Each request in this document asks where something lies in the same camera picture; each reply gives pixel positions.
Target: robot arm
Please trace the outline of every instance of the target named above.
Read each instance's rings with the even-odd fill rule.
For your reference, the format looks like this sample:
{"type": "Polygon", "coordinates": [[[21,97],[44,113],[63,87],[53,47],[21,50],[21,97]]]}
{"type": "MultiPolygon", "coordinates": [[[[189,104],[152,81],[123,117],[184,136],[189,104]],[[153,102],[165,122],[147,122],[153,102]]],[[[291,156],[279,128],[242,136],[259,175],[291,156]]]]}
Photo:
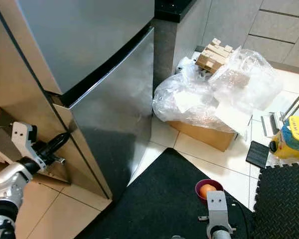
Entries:
{"type": "Polygon", "coordinates": [[[43,171],[54,161],[63,162],[53,153],[69,139],[62,133],[49,143],[37,142],[36,127],[14,122],[11,140],[23,158],[10,164],[0,172],[0,239],[14,239],[15,220],[23,200],[23,189],[31,181],[33,174],[43,171]]]}

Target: cardboard box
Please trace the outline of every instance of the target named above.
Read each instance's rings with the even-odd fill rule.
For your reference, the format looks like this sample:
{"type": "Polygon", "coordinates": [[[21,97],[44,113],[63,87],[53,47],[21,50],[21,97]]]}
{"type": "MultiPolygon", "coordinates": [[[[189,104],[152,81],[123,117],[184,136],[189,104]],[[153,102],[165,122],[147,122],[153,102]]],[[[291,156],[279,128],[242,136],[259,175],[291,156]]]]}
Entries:
{"type": "Polygon", "coordinates": [[[192,126],[179,121],[169,121],[168,124],[178,131],[207,143],[222,152],[228,148],[235,136],[235,133],[226,133],[214,129],[192,126]]]}

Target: black countertop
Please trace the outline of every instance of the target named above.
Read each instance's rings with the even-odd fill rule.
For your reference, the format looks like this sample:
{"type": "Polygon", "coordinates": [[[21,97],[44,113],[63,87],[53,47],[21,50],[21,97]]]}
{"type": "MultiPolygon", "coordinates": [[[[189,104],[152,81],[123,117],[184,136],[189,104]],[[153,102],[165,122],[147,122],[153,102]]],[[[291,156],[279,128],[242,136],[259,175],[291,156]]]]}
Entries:
{"type": "Polygon", "coordinates": [[[197,0],[155,0],[155,18],[180,23],[197,0]]]}

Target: white tile floor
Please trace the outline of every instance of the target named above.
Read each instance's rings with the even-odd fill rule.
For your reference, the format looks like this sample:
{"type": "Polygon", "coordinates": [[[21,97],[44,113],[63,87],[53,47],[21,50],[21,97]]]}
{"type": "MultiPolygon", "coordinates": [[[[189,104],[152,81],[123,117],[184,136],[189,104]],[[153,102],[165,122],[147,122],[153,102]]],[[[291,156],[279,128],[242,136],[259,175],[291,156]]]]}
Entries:
{"type": "Polygon", "coordinates": [[[225,190],[242,204],[253,210],[259,168],[245,160],[252,140],[264,145],[270,142],[263,134],[260,116],[269,112],[285,111],[299,95],[299,74],[282,70],[277,70],[277,74],[284,85],[283,91],[263,112],[254,112],[247,130],[247,139],[239,136],[225,152],[186,134],[178,133],[153,116],[151,143],[131,181],[134,181],[167,147],[173,147],[207,176],[219,181],[225,190]]]}

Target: red bowl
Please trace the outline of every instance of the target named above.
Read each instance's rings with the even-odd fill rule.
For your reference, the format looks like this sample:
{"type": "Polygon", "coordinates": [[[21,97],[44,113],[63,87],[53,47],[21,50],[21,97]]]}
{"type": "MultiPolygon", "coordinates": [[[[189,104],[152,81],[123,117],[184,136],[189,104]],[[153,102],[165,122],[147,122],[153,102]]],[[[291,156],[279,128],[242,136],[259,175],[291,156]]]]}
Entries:
{"type": "Polygon", "coordinates": [[[207,204],[207,199],[199,195],[199,189],[205,184],[209,184],[209,185],[215,187],[217,191],[224,191],[223,186],[221,186],[221,184],[215,180],[212,180],[212,179],[200,180],[195,185],[195,192],[203,204],[207,204]]]}

